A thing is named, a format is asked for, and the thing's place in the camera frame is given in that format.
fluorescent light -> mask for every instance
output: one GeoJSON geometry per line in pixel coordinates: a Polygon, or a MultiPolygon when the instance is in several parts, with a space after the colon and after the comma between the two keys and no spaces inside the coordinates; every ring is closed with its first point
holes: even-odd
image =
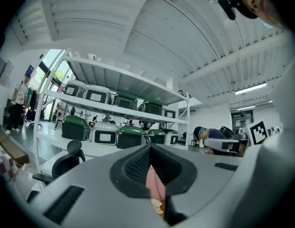
{"type": "Polygon", "coordinates": [[[235,94],[238,95],[238,94],[242,94],[242,93],[245,93],[245,92],[248,92],[248,91],[251,91],[251,90],[263,88],[266,85],[267,85],[267,83],[263,83],[263,84],[256,85],[256,86],[253,86],[253,87],[249,87],[249,88],[246,88],[246,89],[241,89],[241,90],[235,91],[235,94]]]}
{"type": "Polygon", "coordinates": [[[246,107],[243,107],[243,108],[238,108],[238,109],[236,109],[236,110],[237,110],[237,111],[242,111],[242,110],[249,109],[249,108],[255,108],[255,105],[246,106],[246,107]]]}

